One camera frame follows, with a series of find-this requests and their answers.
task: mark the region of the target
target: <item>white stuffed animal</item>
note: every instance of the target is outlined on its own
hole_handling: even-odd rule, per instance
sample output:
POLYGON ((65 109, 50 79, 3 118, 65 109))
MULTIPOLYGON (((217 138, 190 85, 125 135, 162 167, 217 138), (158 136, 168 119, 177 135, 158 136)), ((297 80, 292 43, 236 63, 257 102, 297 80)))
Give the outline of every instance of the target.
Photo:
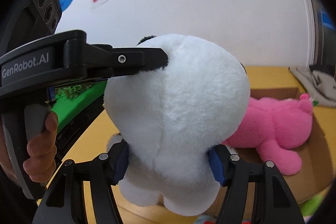
POLYGON ((119 182, 122 195, 145 207, 158 203, 194 216, 215 201, 207 151, 230 137, 250 98, 242 64, 222 47, 178 34, 148 37, 138 47, 156 47, 168 65, 108 80, 105 109, 128 143, 129 167, 119 182))

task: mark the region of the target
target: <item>green component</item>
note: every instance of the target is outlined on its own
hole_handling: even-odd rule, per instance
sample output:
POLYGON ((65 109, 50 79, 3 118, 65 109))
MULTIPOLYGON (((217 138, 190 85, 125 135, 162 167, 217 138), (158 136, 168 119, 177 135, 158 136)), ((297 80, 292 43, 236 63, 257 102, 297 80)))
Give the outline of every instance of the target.
POLYGON ((300 205, 302 216, 312 216, 323 201, 322 195, 313 196, 305 203, 300 205))
POLYGON ((94 84, 84 84, 84 85, 74 85, 67 88, 57 89, 56 91, 56 100, 65 95, 68 99, 73 99, 82 94, 85 90, 88 90, 94 84))
POLYGON ((58 116, 59 133, 74 117, 76 117, 88 105, 104 94, 106 81, 95 83, 86 90, 75 90, 74 96, 69 96, 67 92, 59 93, 56 103, 52 107, 58 116))

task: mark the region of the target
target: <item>blue gripper pad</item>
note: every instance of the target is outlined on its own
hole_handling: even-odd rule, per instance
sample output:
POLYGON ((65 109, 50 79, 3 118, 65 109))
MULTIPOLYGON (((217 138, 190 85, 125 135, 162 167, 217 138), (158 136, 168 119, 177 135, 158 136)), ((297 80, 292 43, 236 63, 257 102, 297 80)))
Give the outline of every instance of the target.
POLYGON ((118 160, 115 163, 114 170, 115 174, 113 177, 113 180, 115 184, 117 185, 119 181, 121 181, 126 173, 126 170, 128 168, 128 144, 125 145, 124 149, 120 153, 118 160))
POLYGON ((218 181, 221 184, 221 186, 224 186, 226 181, 224 177, 224 168, 215 148, 212 148, 208 152, 208 155, 209 155, 210 168, 215 180, 218 181))

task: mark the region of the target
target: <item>human hand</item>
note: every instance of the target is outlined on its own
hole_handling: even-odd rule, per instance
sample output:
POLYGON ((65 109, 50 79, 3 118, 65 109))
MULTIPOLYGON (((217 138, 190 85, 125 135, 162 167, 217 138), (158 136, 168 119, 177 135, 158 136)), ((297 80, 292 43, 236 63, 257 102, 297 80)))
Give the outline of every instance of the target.
MULTIPOLYGON (((30 158, 23 163, 23 167, 34 182, 45 183, 53 176, 56 168, 54 157, 56 155, 57 126, 57 114, 50 112, 45 120, 46 130, 32 138, 27 144, 27 152, 30 158)), ((0 164, 6 175, 12 181, 18 183, 8 156, 2 126, 0 126, 0 164)))

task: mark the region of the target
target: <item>pink stuffed animal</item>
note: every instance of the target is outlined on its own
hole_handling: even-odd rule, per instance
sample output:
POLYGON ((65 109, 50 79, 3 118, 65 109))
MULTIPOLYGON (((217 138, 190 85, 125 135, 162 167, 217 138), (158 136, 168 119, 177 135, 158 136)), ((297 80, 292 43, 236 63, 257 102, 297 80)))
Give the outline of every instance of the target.
POLYGON ((313 104, 308 94, 300 100, 250 98, 237 131, 223 142, 232 148, 256 148, 261 160, 273 161, 283 175, 294 175, 302 166, 297 152, 310 136, 313 104))

